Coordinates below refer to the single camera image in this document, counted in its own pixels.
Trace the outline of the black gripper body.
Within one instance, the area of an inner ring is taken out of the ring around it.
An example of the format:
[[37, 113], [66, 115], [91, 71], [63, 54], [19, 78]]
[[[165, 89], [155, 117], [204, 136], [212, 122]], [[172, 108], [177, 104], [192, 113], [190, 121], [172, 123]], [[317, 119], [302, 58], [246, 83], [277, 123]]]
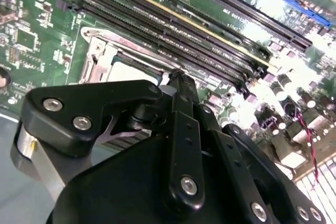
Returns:
[[[79, 174], [49, 223], [230, 223], [216, 193], [213, 156], [192, 163], [183, 154], [169, 163], [168, 147], [166, 139], [152, 138]], [[186, 172], [190, 164], [195, 175]]]

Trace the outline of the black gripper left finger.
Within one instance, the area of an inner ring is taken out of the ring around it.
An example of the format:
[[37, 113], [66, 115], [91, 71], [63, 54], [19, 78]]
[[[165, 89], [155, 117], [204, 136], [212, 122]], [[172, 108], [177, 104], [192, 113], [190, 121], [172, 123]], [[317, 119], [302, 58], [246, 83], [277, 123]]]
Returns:
[[147, 131], [167, 144], [163, 195], [175, 208], [204, 202], [199, 99], [194, 80], [180, 70], [166, 85], [131, 80], [37, 88], [24, 100], [20, 151], [53, 198], [89, 168], [92, 148]]

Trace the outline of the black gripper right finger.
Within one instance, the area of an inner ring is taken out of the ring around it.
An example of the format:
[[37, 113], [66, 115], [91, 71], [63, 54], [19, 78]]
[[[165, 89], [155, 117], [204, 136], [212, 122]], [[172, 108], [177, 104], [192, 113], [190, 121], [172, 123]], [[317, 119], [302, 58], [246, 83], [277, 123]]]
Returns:
[[213, 156], [217, 195], [230, 223], [325, 223], [322, 212], [238, 126], [221, 129], [187, 82], [201, 133]]

